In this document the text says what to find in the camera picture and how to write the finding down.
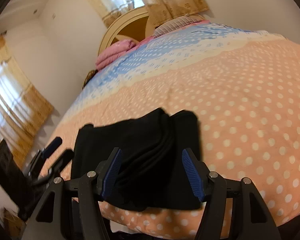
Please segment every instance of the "black cloth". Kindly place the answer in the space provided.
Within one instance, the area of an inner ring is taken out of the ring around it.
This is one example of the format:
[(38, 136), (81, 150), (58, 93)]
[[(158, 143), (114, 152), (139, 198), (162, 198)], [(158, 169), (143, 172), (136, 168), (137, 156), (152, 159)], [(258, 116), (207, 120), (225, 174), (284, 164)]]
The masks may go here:
[(194, 113), (172, 116), (161, 108), (138, 119), (82, 127), (74, 146), (71, 178), (93, 171), (114, 147), (123, 152), (110, 204), (127, 210), (147, 207), (193, 210), (200, 207), (184, 171), (181, 154), (190, 147), (200, 160), (198, 120)]

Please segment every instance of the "cream wooden headboard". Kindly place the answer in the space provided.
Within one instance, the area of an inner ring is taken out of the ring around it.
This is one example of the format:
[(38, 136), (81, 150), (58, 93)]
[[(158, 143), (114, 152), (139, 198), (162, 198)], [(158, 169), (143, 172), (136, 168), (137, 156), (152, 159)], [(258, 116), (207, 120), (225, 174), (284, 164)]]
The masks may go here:
[(146, 7), (139, 7), (116, 19), (108, 28), (102, 39), (98, 54), (116, 41), (133, 39), (137, 44), (151, 36), (154, 27), (149, 21)]

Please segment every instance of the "pink folded blanket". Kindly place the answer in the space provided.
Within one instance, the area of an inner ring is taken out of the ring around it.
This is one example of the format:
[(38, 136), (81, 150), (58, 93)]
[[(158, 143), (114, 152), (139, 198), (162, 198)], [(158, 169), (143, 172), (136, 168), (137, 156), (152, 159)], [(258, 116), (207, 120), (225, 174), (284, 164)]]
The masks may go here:
[(133, 40), (122, 40), (117, 41), (116, 43), (112, 44), (110, 47), (106, 48), (97, 58), (96, 68), (100, 70), (104, 68), (106, 65), (115, 61), (118, 57), (121, 57), (124, 53), (127, 52), (129, 49), (132, 49), (136, 43)]
[(122, 51), (110, 57), (107, 57), (105, 60), (96, 63), (96, 69), (100, 71), (101, 69), (105, 68), (106, 66), (108, 66), (109, 64), (111, 64), (112, 62), (114, 62), (115, 60), (117, 60), (119, 57), (123, 56), (126, 53), (127, 53), (126, 51)]

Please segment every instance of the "polka dot bedspread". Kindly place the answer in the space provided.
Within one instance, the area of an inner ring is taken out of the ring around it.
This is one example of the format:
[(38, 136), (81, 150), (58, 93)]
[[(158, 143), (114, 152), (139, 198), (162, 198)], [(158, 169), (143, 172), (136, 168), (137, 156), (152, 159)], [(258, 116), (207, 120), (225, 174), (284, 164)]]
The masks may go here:
[[(78, 129), (138, 118), (162, 107), (193, 111), (202, 158), (223, 177), (252, 179), (277, 225), (300, 214), (300, 45), (266, 31), (200, 23), (121, 57), (86, 86), (51, 139), (73, 148)], [(68, 165), (62, 173), (70, 178)], [(222, 236), (229, 231), (227, 201)], [(99, 203), (105, 218), (165, 239), (194, 238), (204, 210), (122, 210)]]

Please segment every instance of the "plaid pillow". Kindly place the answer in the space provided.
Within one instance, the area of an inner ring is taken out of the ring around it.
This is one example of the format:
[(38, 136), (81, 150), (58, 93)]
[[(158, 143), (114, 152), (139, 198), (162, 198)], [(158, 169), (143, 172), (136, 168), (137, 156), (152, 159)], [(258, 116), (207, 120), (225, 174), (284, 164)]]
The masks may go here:
[(168, 22), (162, 24), (161, 26), (159, 26), (158, 28), (156, 28), (156, 30), (154, 31), (153, 36), (155, 38), (158, 38), (158, 37), (160, 37), (164, 34), (167, 34), (167, 33), (172, 32), (174, 30), (180, 29), (180, 28), (182, 28), (184, 26), (187, 26), (191, 23), (198, 23), (200, 21), (201, 20), (197, 20), (197, 19), (191, 18), (189, 16), (181, 16), (177, 19), (168, 21)]

